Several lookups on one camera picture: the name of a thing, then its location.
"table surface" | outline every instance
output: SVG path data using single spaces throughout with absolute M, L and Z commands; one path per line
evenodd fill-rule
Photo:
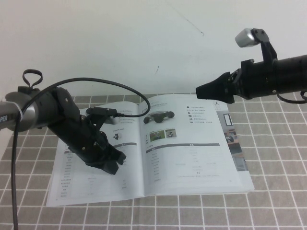
M 288 94 L 294 99 L 296 94 Z M 79 108 L 141 101 L 136 95 L 75 97 Z M 16 163 L 21 230 L 307 230 L 307 105 L 275 96 L 229 105 L 255 185 L 235 195 L 146 198 L 45 207 L 58 138 L 47 128 L 21 133 Z M 0 161 L 0 229 L 12 229 L 12 138 Z

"white wall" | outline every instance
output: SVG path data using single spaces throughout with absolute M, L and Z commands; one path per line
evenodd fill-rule
M 306 0 L 2 0 L 0 96 L 22 85 L 28 68 L 43 72 L 41 88 L 98 77 L 143 93 L 194 91 L 242 60 L 261 60 L 260 47 L 235 43 L 245 27 L 265 29 L 279 58 L 307 54 L 306 12 Z M 103 84 L 67 88 L 125 93 Z

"instruction manual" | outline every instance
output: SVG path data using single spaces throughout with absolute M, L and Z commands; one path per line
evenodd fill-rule
M 101 128 L 127 156 L 116 175 L 86 166 L 59 140 L 47 206 L 254 189 L 225 103 L 181 94 L 149 102 L 151 110 L 144 117 L 116 118 L 117 124 Z M 101 107 L 131 115 L 143 113 L 147 104 Z

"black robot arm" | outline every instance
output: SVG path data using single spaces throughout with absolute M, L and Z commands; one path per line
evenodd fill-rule
M 226 103 L 234 103 L 234 95 L 245 99 L 277 95 L 285 102 L 305 104 L 307 98 L 307 55 L 277 59 L 277 54 L 269 41 L 268 35 L 262 29 L 245 29 L 236 37 L 240 47 L 260 44 L 263 62 L 254 60 L 241 62 L 241 68 L 233 73 L 226 72 L 216 80 L 196 88 L 199 99 L 213 99 Z M 279 94 L 299 92 L 303 100 L 292 101 Z

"white grid line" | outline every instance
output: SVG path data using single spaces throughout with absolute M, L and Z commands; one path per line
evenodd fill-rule
M 44 207 L 44 204 L 45 204 L 45 200 L 47 198 L 47 194 L 48 194 L 48 189 L 45 192 L 44 200 L 43 200 L 43 203 L 42 203 L 42 205 L 40 207 L 40 211 L 39 211 L 39 214 L 38 214 L 38 217 L 37 217 L 37 222 L 36 222 L 35 230 L 37 230 L 37 226 L 38 226 L 38 223 L 39 223 L 39 218 L 40 218 L 40 215 L 42 214 L 43 207 Z
M 133 211 L 134 211 L 134 199 L 132 199 L 132 210 L 131 210 L 131 230 L 133 226 Z
M 253 192 L 289 192 L 289 190 L 258 190 L 258 191 L 253 191 Z M 1 205 L 0 207 L 12 207 L 11 205 Z M 18 205 L 18 207 L 41 207 L 41 205 Z M 86 208 L 86 206 L 66 206 L 69 208 Z M 110 206 L 89 206 L 89 208 L 97 208 L 97 207 L 110 207 Z M 112 207 L 122 207 L 122 208 L 128 208 L 132 206 L 112 206 Z M 150 207 L 150 208 L 154 208 L 155 206 L 137 206 L 137 207 Z M 157 208 L 177 208 L 177 206 L 156 206 Z M 181 207 L 181 209 L 185 209 L 185 208 L 195 208 L 195 209 L 201 209 L 200 206 L 183 206 Z M 211 207 L 211 206 L 203 206 L 203 208 L 215 208 L 215 209 L 225 209 L 225 207 Z M 227 209 L 248 209 L 248 206 L 246 207 L 226 207 Z M 250 209 L 272 209 L 272 207 L 249 207 Z M 274 209 L 294 209 L 295 206 L 292 207 L 274 207 Z M 306 209 L 306 207 L 297 207 L 297 209 Z
M 178 204 L 178 225 L 179 225 L 179 230 L 181 230 L 179 196 L 177 196 L 177 204 Z
M 249 215 L 250 215 L 250 220 L 251 220 L 251 224 L 253 226 L 253 230 L 255 230 L 255 226 L 254 226 L 254 219 L 253 219 L 253 215 L 251 214 L 251 209 L 250 209 L 250 206 L 249 206 L 249 200 L 248 200 L 248 195 L 245 194 L 245 198 L 246 198 L 246 201 L 248 203 L 248 210 L 249 210 Z
M 206 230 L 205 228 L 205 216 L 203 214 L 203 203 L 202 203 L 202 195 L 201 196 L 201 217 L 202 217 L 202 226 L 203 226 L 203 229 Z
M 154 196 L 154 230 L 157 230 L 157 196 Z
M 248 119 L 249 129 L 250 129 L 251 133 L 253 134 L 253 130 L 251 129 L 251 125 L 250 125 L 250 123 L 249 123 L 249 118 L 248 118 L 248 116 L 247 116 L 247 111 L 246 111 L 245 103 L 243 104 L 243 106 L 244 106 L 244 110 L 245 110 L 245 113 L 246 113 L 246 117 L 247 117 L 247 119 Z M 254 136 L 252 136 L 252 138 L 253 138 L 254 145 L 257 146 Z M 258 149 L 257 149 L 257 148 L 256 148 L 256 153 L 257 153 L 258 159 L 260 159 L 260 155 L 259 155 L 259 152 L 258 152 Z M 260 161 L 260 167 L 261 167 L 262 173 L 264 173 L 264 170 L 263 170 L 263 166 L 262 166 L 261 161 Z M 265 177 L 264 177 L 264 182 L 265 182 L 266 188 L 269 189 L 268 183 L 267 183 L 267 180 L 266 180 Z M 272 201 L 272 197 L 271 197 L 271 194 L 270 194 L 270 193 L 269 193 L 269 198 L 270 198 L 271 206 L 273 207 L 273 201 Z M 275 218 L 275 221 L 276 221 L 276 226 L 277 226 L 277 228 L 279 229 L 279 225 L 278 225 L 278 221 L 277 221 L 277 217 L 276 217 L 276 213 L 275 213 L 274 208 L 273 208 L 273 214 L 274 214 L 274 218 Z
M 110 201 L 110 204 L 109 204 L 109 212 L 108 212 L 108 214 L 107 214 L 107 226 L 106 226 L 106 230 L 109 229 L 110 212 L 111 212 L 111 203 L 112 203 L 112 201 Z
M 11 223 L 1 223 L 1 225 L 12 225 Z M 23 223 L 20 225 L 25 225 L 25 226 L 35 226 L 35 224 L 27 224 Z M 40 226 L 59 226 L 59 224 L 39 224 Z M 61 226 L 83 226 L 83 224 L 61 224 Z M 106 224 L 87 224 L 86 226 L 107 226 Z M 110 224 L 110 226 L 124 226 L 124 227 L 130 227 L 130 224 Z M 134 226 L 151 226 L 153 227 L 154 225 L 150 224 L 134 224 Z M 158 227 L 178 227 L 178 225 L 172 225 L 172 224 L 158 224 Z M 201 227 L 201 225 L 181 225 L 182 227 Z M 228 227 L 227 225 L 206 225 L 206 227 Z M 251 225 L 229 225 L 231 228 L 251 228 Z M 255 227 L 261 227 L 261 228 L 269 228 L 269 227 L 276 227 L 276 225 L 256 225 Z M 281 228 L 298 228 L 301 229 L 300 227 L 307 227 L 307 225 L 280 225 L 279 227 Z
M 226 208 L 226 199 L 225 199 L 225 195 L 224 195 L 224 194 L 223 194 L 223 200 L 224 200 L 224 207 L 221 207 L 221 208 L 224 208 L 224 210 L 225 210 L 226 221 L 227 221 L 227 225 L 228 225 L 228 230 L 230 230 L 230 227 L 229 227 L 229 218 L 228 218 L 228 213 L 227 213 L 227 208 Z

